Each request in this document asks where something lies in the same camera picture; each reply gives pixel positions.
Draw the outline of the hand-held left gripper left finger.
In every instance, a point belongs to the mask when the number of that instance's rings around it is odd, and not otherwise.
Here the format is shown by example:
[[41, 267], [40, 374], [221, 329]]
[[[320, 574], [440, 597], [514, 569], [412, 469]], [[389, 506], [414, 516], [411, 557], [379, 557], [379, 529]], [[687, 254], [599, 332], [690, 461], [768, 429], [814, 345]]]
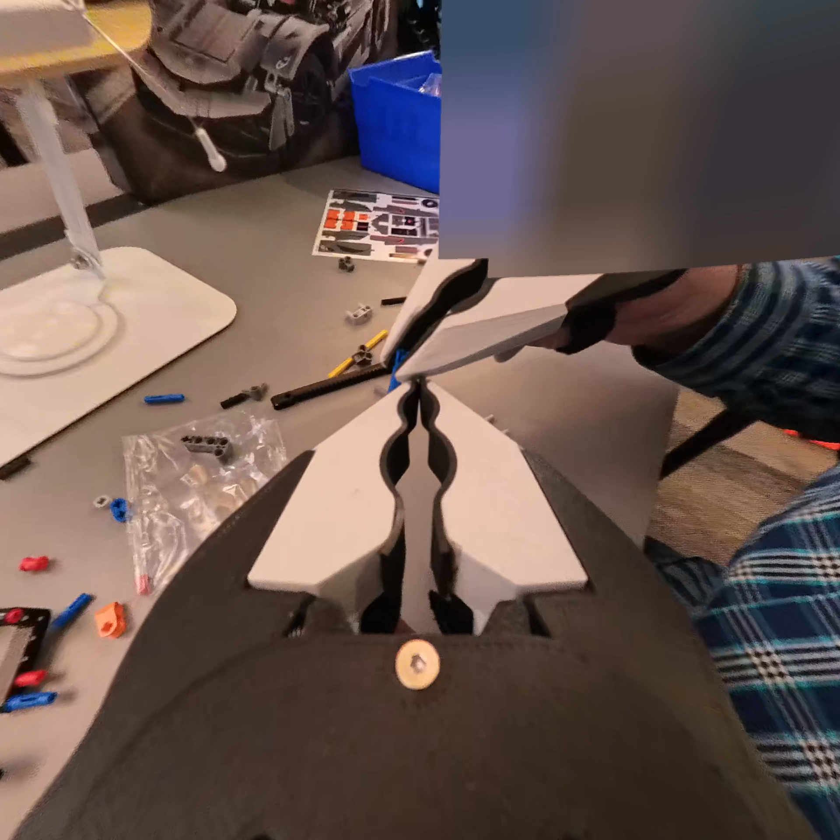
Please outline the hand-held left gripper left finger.
[[400, 385], [312, 450], [250, 586], [330, 602], [364, 634], [396, 630], [406, 559], [396, 484], [410, 463], [419, 396], [419, 385]]

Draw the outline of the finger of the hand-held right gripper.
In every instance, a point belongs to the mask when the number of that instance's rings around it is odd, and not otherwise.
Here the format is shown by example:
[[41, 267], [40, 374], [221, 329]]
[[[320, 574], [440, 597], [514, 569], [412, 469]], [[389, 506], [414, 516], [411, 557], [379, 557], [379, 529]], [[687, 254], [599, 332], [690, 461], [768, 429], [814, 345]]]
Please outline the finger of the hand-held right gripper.
[[458, 305], [477, 294], [489, 276], [488, 259], [427, 258], [408, 292], [381, 352], [385, 368], [399, 351], [410, 354]]
[[440, 321], [414, 352], [399, 351], [400, 382], [510, 355], [560, 331], [566, 302], [602, 274], [489, 277], [474, 297]]

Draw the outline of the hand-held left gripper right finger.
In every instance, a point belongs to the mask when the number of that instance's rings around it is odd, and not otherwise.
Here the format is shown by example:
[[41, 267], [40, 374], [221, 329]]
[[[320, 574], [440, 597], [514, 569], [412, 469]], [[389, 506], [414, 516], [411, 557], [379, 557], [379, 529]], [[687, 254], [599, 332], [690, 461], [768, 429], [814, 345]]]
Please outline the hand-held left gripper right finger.
[[443, 634], [479, 635], [495, 608], [589, 577], [522, 448], [436, 384], [420, 385], [434, 499], [428, 594]]

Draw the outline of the person's right forearm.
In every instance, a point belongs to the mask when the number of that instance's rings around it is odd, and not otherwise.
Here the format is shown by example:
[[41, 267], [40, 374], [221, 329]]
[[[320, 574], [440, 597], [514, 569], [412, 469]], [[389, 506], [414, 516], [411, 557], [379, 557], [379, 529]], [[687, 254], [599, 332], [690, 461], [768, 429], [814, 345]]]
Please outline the person's right forearm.
[[755, 264], [719, 320], [687, 350], [639, 345], [633, 356], [735, 413], [837, 443], [838, 258]]

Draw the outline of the yellow lego axle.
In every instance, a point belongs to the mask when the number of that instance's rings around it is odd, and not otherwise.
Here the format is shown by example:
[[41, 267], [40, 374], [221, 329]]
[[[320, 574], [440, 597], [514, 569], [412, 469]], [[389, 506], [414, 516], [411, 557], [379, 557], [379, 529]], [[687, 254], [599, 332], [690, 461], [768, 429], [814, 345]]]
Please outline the yellow lego axle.
[[[369, 339], [367, 342], [362, 343], [362, 344], [366, 344], [369, 348], [371, 348], [373, 350], [375, 347], [377, 347], [380, 343], [382, 343], [388, 337], [388, 333], [389, 333], [388, 330], [382, 330], [382, 331], [378, 332], [375, 336], [373, 336], [371, 339]], [[351, 357], [352, 357], [353, 353], [355, 351], [357, 351], [357, 349], [354, 350], [348, 358], [346, 358], [339, 365], [337, 365], [329, 373], [328, 378], [332, 379], [332, 378], [338, 377], [339, 375], [342, 375], [342, 374], [346, 373], [347, 371], [350, 371], [354, 367], [355, 368], [363, 368], [363, 367], [357, 367], [357, 366], [352, 365]]]

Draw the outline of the black lego gear rack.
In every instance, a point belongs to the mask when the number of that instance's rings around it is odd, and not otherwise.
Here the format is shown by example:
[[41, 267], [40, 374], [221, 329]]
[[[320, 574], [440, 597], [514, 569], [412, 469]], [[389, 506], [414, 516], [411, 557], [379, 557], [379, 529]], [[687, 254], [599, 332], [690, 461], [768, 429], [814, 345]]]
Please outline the black lego gear rack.
[[389, 377], [391, 373], [391, 369], [386, 364], [369, 364], [358, 369], [337, 374], [334, 377], [272, 395], [269, 401], [274, 410], [283, 411], [357, 384], [369, 382], [383, 376]]

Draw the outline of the dark grey lego angle beam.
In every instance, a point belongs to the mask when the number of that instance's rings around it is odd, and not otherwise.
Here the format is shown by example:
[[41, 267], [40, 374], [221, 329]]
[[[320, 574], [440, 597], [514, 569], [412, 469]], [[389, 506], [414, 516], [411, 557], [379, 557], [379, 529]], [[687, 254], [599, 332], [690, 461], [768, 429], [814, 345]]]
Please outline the dark grey lego angle beam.
[[226, 464], [234, 459], [235, 447], [226, 436], [185, 435], [181, 437], [185, 450], [192, 455], [210, 455]]

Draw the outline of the person's right hand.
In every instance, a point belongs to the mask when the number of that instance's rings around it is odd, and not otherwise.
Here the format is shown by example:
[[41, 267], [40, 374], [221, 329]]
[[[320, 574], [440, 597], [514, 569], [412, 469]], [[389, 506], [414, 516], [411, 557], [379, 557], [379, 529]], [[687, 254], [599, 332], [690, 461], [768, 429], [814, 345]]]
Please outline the person's right hand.
[[718, 322], [746, 268], [739, 264], [688, 269], [667, 288], [619, 304], [615, 326], [606, 340], [681, 354]]

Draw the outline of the sticker sheet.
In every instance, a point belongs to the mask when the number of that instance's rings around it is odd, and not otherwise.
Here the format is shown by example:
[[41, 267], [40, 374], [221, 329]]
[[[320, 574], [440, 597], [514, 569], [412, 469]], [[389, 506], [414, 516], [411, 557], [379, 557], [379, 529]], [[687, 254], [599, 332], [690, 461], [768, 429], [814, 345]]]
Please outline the sticker sheet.
[[313, 256], [424, 264], [439, 238], [438, 196], [333, 189]]

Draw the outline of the clear plastic zip bag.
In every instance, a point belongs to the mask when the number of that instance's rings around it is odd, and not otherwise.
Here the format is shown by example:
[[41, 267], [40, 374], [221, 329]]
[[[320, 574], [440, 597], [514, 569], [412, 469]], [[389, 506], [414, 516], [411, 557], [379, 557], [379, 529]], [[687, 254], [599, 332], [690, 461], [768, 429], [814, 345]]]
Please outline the clear plastic zip bag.
[[[192, 455], [185, 435], [226, 436], [226, 464]], [[133, 577], [148, 574], [162, 591], [189, 557], [288, 462], [276, 419], [234, 409], [166, 429], [122, 437]]]

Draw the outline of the black chair leg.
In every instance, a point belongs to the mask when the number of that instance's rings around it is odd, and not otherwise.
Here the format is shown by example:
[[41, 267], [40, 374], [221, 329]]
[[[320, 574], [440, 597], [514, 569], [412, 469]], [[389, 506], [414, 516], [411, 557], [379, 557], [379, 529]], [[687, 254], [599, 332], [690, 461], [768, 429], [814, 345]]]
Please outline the black chair leg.
[[752, 425], [753, 420], [744, 414], [724, 409], [685, 441], [672, 448], [664, 458], [659, 478], [673, 475], [709, 449], [723, 444]]

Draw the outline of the blue storage bin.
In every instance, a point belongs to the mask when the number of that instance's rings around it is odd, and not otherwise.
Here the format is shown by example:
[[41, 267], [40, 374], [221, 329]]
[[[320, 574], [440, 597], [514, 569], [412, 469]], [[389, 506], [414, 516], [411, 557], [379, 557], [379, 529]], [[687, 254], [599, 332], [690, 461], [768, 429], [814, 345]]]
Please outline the blue storage bin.
[[442, 103], [422, 86], [441, 70], [428, 50], [350, 71], [363, 168], [439, 192]]

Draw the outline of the person's blue plaid shirt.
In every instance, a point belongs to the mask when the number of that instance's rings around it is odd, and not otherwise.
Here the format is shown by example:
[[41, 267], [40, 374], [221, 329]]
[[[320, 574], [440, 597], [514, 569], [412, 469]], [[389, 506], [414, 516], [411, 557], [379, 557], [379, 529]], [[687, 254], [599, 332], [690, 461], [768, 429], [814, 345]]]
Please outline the person's blue plaid shirt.
[[839, 838], [839, 468], [727, 565], [648, 539], [742, 725], [820, 838]]

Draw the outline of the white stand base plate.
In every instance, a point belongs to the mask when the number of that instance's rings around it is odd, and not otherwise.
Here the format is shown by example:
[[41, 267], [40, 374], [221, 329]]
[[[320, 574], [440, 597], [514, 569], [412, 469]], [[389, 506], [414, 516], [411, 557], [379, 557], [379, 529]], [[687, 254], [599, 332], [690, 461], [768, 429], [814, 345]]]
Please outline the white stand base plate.
[[1, 462], [27, 455], [235, 319], [231, 298], [149, 250], [109, 248], [2, 290]]

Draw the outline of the black lego frame assembly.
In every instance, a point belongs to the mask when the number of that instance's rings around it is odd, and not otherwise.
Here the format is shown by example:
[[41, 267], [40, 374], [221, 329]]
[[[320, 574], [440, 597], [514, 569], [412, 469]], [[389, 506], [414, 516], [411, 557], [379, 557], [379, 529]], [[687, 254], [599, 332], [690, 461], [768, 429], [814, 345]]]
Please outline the black lego frame assembly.
[[51, 611], [39, 607], [11, 606], [1, 609], [1, 713], [48, 707], [58, 697], [41, 688], [47, 672], [39, 657], [51, 623]]

